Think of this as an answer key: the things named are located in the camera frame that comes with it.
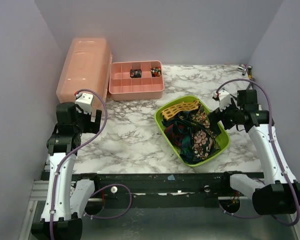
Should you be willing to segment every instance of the white knob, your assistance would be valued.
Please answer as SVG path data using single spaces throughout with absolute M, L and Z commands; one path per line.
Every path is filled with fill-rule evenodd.
M 118 192 L 118 188 L 117 188 L 116 186 L 113 186 L 113 187 L 111 188 L 111 192 L 112 192 L 113 194 L 115 194 L 116 192 Z

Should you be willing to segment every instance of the white wall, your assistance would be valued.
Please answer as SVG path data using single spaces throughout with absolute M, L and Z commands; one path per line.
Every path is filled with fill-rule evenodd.
M 246 63 L 282 0 L 35 0 L 65 54 L 102 36 L 115 62 Z
M 61 56 L 33 0 L 0 0 L 0 240 L 18 239 L 44 166 Z
M 300 0 L 282 3 L 249 63 L 270 94 L 282 151 L 300 181 Z

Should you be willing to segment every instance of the green plastic bin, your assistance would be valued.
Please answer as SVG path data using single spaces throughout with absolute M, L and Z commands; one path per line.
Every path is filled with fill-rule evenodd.
M 213 154 L 212 156 L 208 157 L 205 161 L 202 161 L 202 162 L 199 162 L 197 164 L 188 164 L 188 163 L 185 163 L 183 161 L 183 159 L 180 157 L 178 151 L 177 151 L 177 147 L 176 146 L 173 146 L 171 144 L 171 142 L 168 140 L 167 136 L 165 135 L 165 129 L 166 127 L 163 126 L 162 124 L 162 121 L 164 120 L 164 117 L 162 116 L 161 112 L 168 108 L 168 107 L 171 107 L 173 105 L 176 105 L 176 104 L 179 104 L 179 103 L 182 103 L 182 102 L 185 102 L 185 103 L 188 103 L 188 102 L 193 102 L 195 100 L 199 100 L 200 103 L 202 104 L 202 106 L 204 107 L 204 110 L 205 112 L 208 114 L 210 113 L 210 109 L 207 108 L 207 106 L 199 99 L 197 98 L 196 96 L 192 96 L 192 95 L 188 95 L 188 96 L 183 96 L 183 97 L 180 97 L 176 100 L 173 100 L 169 103 L 167 103 L 166 105 L 162 106 L 161 108 L 159 108 L 155 114 L 154 114 L 154 119 L 155 119 L 155 122 L 156 124 L 158 125 L 160 131 L 162 132 L 162 135 L 165 137 L 166 141 L 169 143 L 169 145 L 171 146 L 171 148 L 173 149 L 173 151 L 175 152 L 175 154 L 179 157 L 179 159 L 187 166 L 189 167 L 197 167 L 197 166 L 200 166 L 201 164 L 204 164 L 204 163 L 207 163 L 209 161 L 211 161 L 212 159 L 216 158 L 218 155 L 220 155 L 225 149 L 227 149 L 227 147 L 229 147 L 229 144 L 230 144 L 230 136 L 228 135 L 228 133 L 226 132 L 226 130 L 223 128 L 223 126 L 218 123 L 219 127 L 220 127 L 220 130 L 221 130 L 221 134 L 216 138 L 216 141 L 217 143 L 219 144 L 220 146 L 220 150 L 218 152 L 216 152 L 215 154 Z

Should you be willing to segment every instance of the pink plastic lid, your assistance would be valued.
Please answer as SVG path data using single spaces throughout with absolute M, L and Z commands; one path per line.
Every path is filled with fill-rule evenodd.
M 112 54 L 104 38 L 75 38 L 66 56 L 56 95 L 61 103 L 74 102 L 75 92 L 90 89 L 106 100 Z M 103 110 L 95 97 L 93 109 Z

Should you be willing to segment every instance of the marble tabletop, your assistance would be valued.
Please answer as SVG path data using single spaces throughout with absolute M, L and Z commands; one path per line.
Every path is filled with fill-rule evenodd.
M 214 110 L 212 99 L 218 86 L 228 80 L 242 78 L 236 65 L 191 65 L 162 67 L 165 89 L 161 99 L 106 100 L 108 120 L 104 131 L 78 152 L 73 173 L 219 173 L 224 171 L 261 172 L 254 144 L 245 131 L 228 130 L 230 146 L 215 159 L 197 167 L 183 164 L 174 154 L 156 125 L 154 114 L 164 104 L 186 95 L 195 95 Z M 234 82 L 225 89 L 235 94 L 247 87 Z M 85 142 L 92 134 L 85 133 Z

